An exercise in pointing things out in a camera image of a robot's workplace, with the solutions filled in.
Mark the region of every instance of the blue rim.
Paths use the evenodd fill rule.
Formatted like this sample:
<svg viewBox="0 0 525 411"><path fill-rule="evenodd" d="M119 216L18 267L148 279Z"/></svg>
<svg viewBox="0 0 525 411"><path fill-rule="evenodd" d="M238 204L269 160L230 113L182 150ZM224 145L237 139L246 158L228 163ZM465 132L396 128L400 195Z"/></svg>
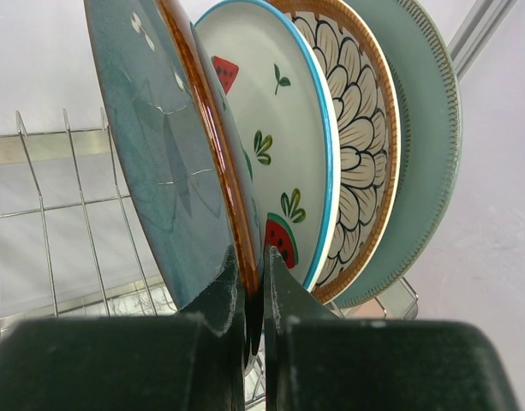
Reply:
<svg viewBox="0 0 525 411"><path fill-rule="evenodd" d="M210 13L214 10L225 6L230 3L250 3L255 6L259 6L262 9L268 11L270 14L274 15L289 31L290 35L293 37L295 42L298 44L301 53L306 61L306 64L309 68L310 75L312 76L313 84L315 85L315 91L317 94L317 100L319 103L319 111L321 113L321 119L323 120L323 133L324 133L324 142L325 142L325 202L323 204L323 218L321 219L321 225L319 228L319 238L317 240L317 245L315 247L315 254L313 255L312 262L310 263L310 268L308 269L306 278L302 283L302 286L307 289L310 283L313 282L315 277L315 270L317 268L318 261L325 257L323 254L323 246L325 245L325 234L329 229L329 224L331 223L331 191L332 191L332 164L333 164L333 154L332 154L332 135L331 135L331 119L329 116L329 111L325 104L325 95L323 93L323 86L319 80L317 74L317 69L315 67L315 62L311 58L309 49L306 47L304 40L301 37L301 34L296 30L295 25L287 19L281 11L273 7L271 4L264 2L263 0L223 0L221 3L218 3L208 9L194 24L197 26L200 24Z"/></svg>

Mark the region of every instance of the green plate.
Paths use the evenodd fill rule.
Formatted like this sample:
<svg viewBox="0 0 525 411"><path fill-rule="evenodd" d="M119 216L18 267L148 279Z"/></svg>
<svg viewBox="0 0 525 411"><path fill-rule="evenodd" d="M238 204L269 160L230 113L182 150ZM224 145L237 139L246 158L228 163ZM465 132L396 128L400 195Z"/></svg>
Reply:
<svg viewBox="0 0 525 411"><path fill-rule="evenodd" d="M399 279L438 227L460 160L458 84L446 45L414 0L345 0L368 24L386 55L397 89L402 128L397 197L367 268L336 298L352 307Z"/></svg>

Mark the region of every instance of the teal plate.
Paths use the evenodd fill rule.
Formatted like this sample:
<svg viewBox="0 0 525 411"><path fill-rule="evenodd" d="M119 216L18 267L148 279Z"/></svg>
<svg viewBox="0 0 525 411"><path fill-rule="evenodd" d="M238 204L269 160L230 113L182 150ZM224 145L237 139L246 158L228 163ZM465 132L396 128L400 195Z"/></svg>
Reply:
<svg viewBox="0 0 525 411"><path fill-rule="evenodd" d="M401 116L397 197L382 241L339 307L370 300L399 279L437 229L460 161L458 84L446 45L414 0L345 0L367 23L390 65Z"/></svg>
<svg viewBox="0 0 525 411"><path fill-rule="evenodd" d="M161 275L173 301L183 308L238 248L232 232L234 213L228 212L196 103L202 90L191 86L196 83L188 77L154 0L85 3L98 81L123 174ZM242 195L249 199L248 222L256 224L247 162L233 118L210 60L197 46L195 32L192 35L212 94L222 98L218 109L206 115L212 117L213 128L222 119L227 147L240 153L242 162L234 166ZM258 227L248 229L260 232ZM260 235L252 240L260 268Z"/></svg>

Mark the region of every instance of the green leaf pattern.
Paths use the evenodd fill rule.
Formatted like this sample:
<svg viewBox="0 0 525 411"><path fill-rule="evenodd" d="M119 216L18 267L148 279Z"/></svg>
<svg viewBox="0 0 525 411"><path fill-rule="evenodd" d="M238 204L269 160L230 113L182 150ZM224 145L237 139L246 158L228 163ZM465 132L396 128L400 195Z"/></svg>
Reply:
<svg viewBox="0 0 525 411"><path fill-rule="evenodd" d="M299 207L300 200L301 194L298 188L293 190L290 198L286 193L281 194L281 209L293 223L301 223L306 219L306 210Z"/></svg>
<svg viewBox="0 0 525 411"><path fill-rule="evenodd" d="M273 137L267 135L262 140L262 132L258 130L254 135L254 153L256 154L256 159L259 160L259 163L263 165L271 164L271 156L268 154L268 150L273 144Z"/></svg>
<svg viewBox="0 0 525 411"><path fill-rule="evenodd" d="M277 81L276 91L275 91L275 95L277 96L277 90L279 89L279 87L290 86L290 80L289 80L289 77L281 77L281 70L279 70L279 67L276 64L273 65L273 71L276 75L276 81Z"/></svg>
<svg viewBox="0 0 525 411"><path fill-rule="evenodd" d="M253 202L253 211L254 211L254 224L257 228L259 228L259 211L256 208L256 203L254 202L254 199L251 198L251 201Z"/></svg>
<svg viewBox="0 0 525 411"><path fill-rule="evenodd" d="M247 161L248 174L251 176L251 181L253 180L253 166L251 165L251 160L249 159L247 152L243 149L243 154L245 154L245 160Z"/></svg>

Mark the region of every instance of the plate rim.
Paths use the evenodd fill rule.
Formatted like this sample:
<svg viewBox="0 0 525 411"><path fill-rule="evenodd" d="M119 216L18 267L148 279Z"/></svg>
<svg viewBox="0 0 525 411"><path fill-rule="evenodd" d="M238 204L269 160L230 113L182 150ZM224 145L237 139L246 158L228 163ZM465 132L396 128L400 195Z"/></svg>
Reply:
<svg viewBox="0 0 525 411"><path fill-rule="evenodd" d="M439 75L441 76L449 107L447 116L450 122L449 129L452 130L449 135L450 150L446 154L448 158L448 166L444 168L442 188L440 189L440 194L436 198L437 206L433 207L434 211L429 227L425 230L423 235L420 236L416 245L409 253L406 253L406 255L402 257L398 267L385 280L367 288L365 291L358 293L358 295L345 296L342 293L339 296L340 298L336 299L336 303L340 308L354 307L370 301L382 291L388 289L393 283L401 279L401 277L403 277L403 275L420 257L446 214L456 186L456 179L462 154L462 101L460 97L460 87L458 85L456 71L454 70L454 63L447 51L446 43L431 16L416 0L387 1L390 3L397 3L414 21L421 30L421 35L427 41L428 47L433 54L433 58L438 64ZM350 4L352 0L344 0L344 2Z"/></svg>

